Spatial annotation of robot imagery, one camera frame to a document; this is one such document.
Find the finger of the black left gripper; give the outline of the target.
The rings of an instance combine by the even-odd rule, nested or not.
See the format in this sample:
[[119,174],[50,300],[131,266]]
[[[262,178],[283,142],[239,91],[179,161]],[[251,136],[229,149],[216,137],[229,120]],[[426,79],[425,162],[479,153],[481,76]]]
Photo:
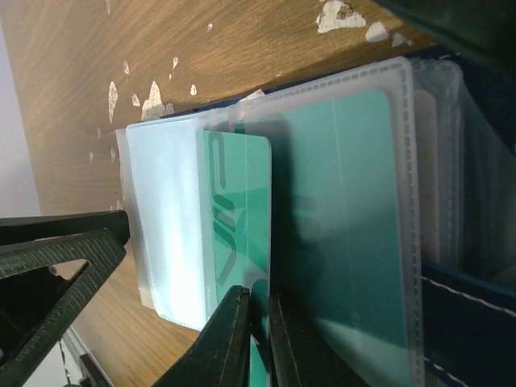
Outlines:
[[1,245],[107,230],[122,244],[130,238],[124,210],[1,219]]
[[126,255],[108,230],[1,248],[1,384],[21,386]]

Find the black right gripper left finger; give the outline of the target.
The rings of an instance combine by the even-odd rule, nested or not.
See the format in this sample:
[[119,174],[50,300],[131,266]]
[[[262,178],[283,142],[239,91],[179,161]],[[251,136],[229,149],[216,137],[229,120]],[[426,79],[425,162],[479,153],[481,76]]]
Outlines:
[[229,288],[198,338],[160,378],[162,386],[248,386],[250,291]]

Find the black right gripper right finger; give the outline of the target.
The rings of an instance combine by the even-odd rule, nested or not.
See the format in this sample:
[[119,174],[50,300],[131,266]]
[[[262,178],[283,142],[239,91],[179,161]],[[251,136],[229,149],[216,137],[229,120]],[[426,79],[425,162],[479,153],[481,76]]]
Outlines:
[[287,293],[271,293],[268,314],[277,386],[362,386]]

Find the teal credit card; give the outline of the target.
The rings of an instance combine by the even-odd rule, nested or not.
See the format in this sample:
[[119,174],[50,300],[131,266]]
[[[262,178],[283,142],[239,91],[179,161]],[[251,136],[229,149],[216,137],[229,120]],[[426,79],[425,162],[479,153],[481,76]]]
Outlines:
[[251,386],[268,386],[267,300],[271,250],[271,146],[267,138],[205,131],[217,298],[251,294]]
[[245,118],[273,150],[274,273],[344,355],[406,350],[390,103],[370,89]]

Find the blue card holder wallet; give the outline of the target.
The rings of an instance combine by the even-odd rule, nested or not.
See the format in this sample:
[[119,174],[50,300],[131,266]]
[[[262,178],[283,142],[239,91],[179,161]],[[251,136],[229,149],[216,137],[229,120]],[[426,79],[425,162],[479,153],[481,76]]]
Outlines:
[[515,383],[515,77],[429,48],[116,132],[141,302],[248,386]]

